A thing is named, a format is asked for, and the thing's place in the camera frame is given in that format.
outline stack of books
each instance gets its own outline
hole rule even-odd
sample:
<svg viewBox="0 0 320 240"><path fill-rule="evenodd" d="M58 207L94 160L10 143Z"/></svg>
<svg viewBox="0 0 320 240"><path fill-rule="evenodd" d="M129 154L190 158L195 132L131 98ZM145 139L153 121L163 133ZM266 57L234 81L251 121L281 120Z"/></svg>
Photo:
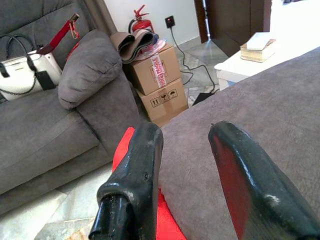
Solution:
<svg viewBox="0 0 320 240"><path fill-rule="evenodd" d="M268 32L257 32L247 43L240 47L241 58L263 63L276 52L276 40L269 38Z"/></svg>

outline sofa armrest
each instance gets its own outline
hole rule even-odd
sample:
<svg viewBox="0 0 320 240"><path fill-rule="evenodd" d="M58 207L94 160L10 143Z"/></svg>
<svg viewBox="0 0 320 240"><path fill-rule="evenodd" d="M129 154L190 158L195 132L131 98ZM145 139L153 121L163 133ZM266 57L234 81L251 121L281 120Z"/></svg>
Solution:
<svg viewBox="0 0 320 240"><path fill-rule="evenodd" d="M122 61L109 37L99 30L85 35L72 52L62 71L58 86L61 105L72 109L114 80Z"/></svg>
<svg viewBox="0 0 320 240"><path fill-rule="evenodd" d="M129 81L122 71L76 110L111 158L127 128L136 128L142 121Z"/></svg>

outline white table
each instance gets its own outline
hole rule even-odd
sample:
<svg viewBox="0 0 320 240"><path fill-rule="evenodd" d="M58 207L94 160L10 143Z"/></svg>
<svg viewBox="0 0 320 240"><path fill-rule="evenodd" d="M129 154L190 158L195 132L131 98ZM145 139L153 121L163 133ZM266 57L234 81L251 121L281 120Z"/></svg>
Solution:
<svg viewBox="0 0 320 240"><path fill-rule="evenodd" d="M276 52L265 62L243 60L238 51L226 61L214 66L220 90L319 47L320 38L283 39L277 40L274 44L277 44Z"/></svg>

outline tile floor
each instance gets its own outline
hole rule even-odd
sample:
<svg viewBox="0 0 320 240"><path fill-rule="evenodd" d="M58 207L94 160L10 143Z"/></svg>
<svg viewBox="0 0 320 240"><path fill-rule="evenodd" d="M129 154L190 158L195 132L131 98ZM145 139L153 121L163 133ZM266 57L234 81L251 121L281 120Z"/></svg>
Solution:
<svg viewBox="0 0 320 240"><path fill-rule="evenodd" d="M222 63L228 59L227 55L222 52L212 41L208 41L203 44L196 44L194 46L187 46L182 50L185 53L185 64L189 68L195 68L199 65L205 65L211 75L212 80L215 83L215 89L219 88L219 82L214 66L218 63ZM188 69L183 66L183 55L178 49L176 49L176 54L180 62L181 70L184 72L189 72ZM204 67L200 67L193 70L193 78L184 85L185 94L188 99L188 105L191 107L195 102L199 93L209 93L213 89L213 84L211 83L208 74ZM190 74L182 73L182 81L186 83L190 78Z"/></svg>
<svg viewBox="0 0 320 240"><path fill-rule="evenodd" d="M194 68L204 64L218 86L214 65L227 56L211 41L203 44L183 44L185 63ZM177 52L180 63L182 54ZM192 80L185 85L185 94L191 107L201 92L210 92L212 83L204 69L193 71ZM183 74L182 81L189 79ZM111 175L111 163L64 186L57 188L32 202L0 216L1 240L63 240L76 230L92 223L98 210L96 193Z"/></svg>

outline brown cardboard box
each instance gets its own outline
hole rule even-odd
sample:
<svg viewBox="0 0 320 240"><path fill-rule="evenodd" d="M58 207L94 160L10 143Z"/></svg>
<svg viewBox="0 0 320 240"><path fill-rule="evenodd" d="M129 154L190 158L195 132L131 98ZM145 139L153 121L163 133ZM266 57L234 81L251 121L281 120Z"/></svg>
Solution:
<svg viewBox="0 0 320 240"><path fill-rule="evenodd" d="M157 74L155 69L158 69L156 65L158 56L163 68L160 67L160 72L158 71ZM127 68L127 77L133 80L135 87L144 95L148 95L181 77L175 49L168 43L158 55L156 54L145 60L135 61L126 65L125 68Z"/></svg>
<svg viewBox="0 0 320 240"><path fill-rule="evenodd" d="M151 121L160 127L188 108L181 78L148 95L137 92Z"/></svg>

